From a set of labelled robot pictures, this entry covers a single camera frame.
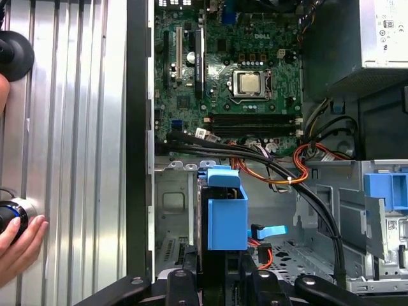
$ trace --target green motherboard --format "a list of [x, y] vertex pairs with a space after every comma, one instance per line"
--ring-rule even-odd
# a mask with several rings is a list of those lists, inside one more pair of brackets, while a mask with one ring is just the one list
[[297, 18], [271, 13], [157, 10], [155, 19], [155, 136], [171, 130], [211, 141], [296, 147], [302, 114]]

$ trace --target screw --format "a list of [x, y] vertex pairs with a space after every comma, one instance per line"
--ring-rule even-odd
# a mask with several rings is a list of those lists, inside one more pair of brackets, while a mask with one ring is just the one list
[[305, 277], [305, 278], [303, 279], [303, 282], [306, 283], [306, 285], [310, 285], [310, 286], [313, 286], [313, 285], [316, 284], [316, 282], [314, 281], [314, 279], [310, 279], [310, 278], [308, 278], [308, 277]]
[[140, 285], [140, 284], [143, 284], [143, 280], [140, 279], [140, 277], [137, 277], [132, 280], [132, 285]]
[[178, 276], [178, 277], [183, 277], [183, 276], [186, 276], [187, 274], [184, 272], [184, 271], [177, 271], [176, 272], [176, 276]]
[[258, 272], [259, 276], [263, 277], [264, 279], [269, 277], [269, 273], [266, 271], [259, 271]]

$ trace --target black knob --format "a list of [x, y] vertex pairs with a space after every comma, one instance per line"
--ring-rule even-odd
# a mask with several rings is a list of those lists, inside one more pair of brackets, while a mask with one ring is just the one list
[[18, 213], [12, 210], [10, 207], [0, 207], [0, 233], [4, 232], [7, 225], [16, 217], [20, 217]]
[[14, 198], [0, 201], [0, 234], [7, 228], [11, 220], [20, 217], [20, 230], [12, 243], [16, 242], [28, 228], [30, 219], [36, 215], [37, 213], [33, 205], [25, 199]]
[[20, 80], [33, 68], [34, 50], [27, 38], [13, 31], [0, 31], [0, 73], [9, 82]]

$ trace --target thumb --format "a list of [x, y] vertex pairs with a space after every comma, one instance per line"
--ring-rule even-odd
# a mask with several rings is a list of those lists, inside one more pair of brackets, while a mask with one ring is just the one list
[[4, 107], [6, 106], [6, 101], [9, 92], [10, 83], [3, 75], [0, 75], [0, 115], [3, 113]]

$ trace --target ribbed metal panel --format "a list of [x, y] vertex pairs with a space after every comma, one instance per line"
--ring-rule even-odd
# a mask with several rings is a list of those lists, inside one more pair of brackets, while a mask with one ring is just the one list
[[126, 273], [126, 0], [12, 0], [4, 27], [29, 38], [36, 62], [11, 85], [1, 184], [50, 228], [0, 305], [73, 305]]

